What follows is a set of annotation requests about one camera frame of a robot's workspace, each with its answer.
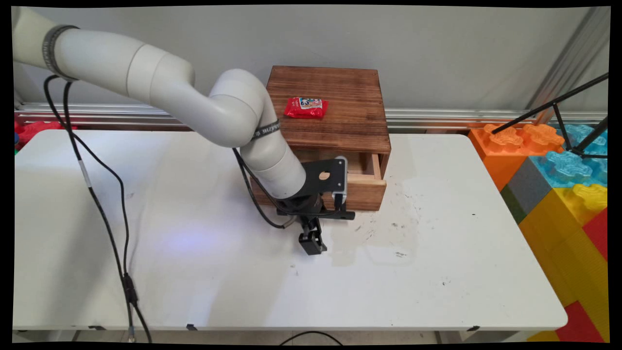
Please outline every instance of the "white wall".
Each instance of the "white wall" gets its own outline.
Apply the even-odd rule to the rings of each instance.
[[[187,6],[54,9],[54,21],[136,37],[195,66],[208,93],[242,68],[267,82],[273,65],[377,69],[386,107],[523,109],[586,8]],[[45,101],[48,71],[14,64],[25,101]],[[61,88],[53,88],[60,101]],[[71,102],[132,103],[85,82]]]

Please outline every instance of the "red package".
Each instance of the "red package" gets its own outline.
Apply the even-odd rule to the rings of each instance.
[[[328,101],[317,98],[294,97],[287,99],[285,115],[292,118],[324,118]]]

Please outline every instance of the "gray toy block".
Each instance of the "gray toy block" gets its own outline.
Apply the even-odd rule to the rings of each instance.
[[[527,215],[552,189],[530,157],[522,162],[521,167],[509,181],[508,187]]]

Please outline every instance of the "red object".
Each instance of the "red object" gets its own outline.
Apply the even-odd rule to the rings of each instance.
[[[324,118],[328,101],[317,98],[294,97],[287,99],[285,115],[292,118]]]
[[[19,142],[15,148],[17,150],[22,149],[36,134],[43,130],[57,130],[62,129],[60,123],[57,121],[51,121],[50,123],[46,123],[44,121],[36,121],[32,124],[27,124],[25,126],[21,126],[15,122],[15,132],[19,135]]]
[[[568,323],[555,331],[560,341],[580,341],[585,343],[604,343],[590,317],[578,301],[564,308]]]
[[[583,231],[590,238],[592,243],[596,246],[596,249],[603,255],[605,261],[607,260],[607,208],[604,208],[594,219],[590,220],[585,226]]]

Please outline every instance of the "floor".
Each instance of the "floor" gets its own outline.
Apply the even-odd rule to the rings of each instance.
[[[32,341],[45,341],[45,331],[19,333]],[[165,344],[222,344],[278,345],[300,331],[154,331],[154,343]],[[340,331],[327,332],[344,345],[437,344],[435,332],[411,331]],[[144,332],[136,334],[137,341],[146,342]],[[127,331],[80,331],[75,341],[126,342]],[[321,334],[305,334],[286,345],[337,345]]]

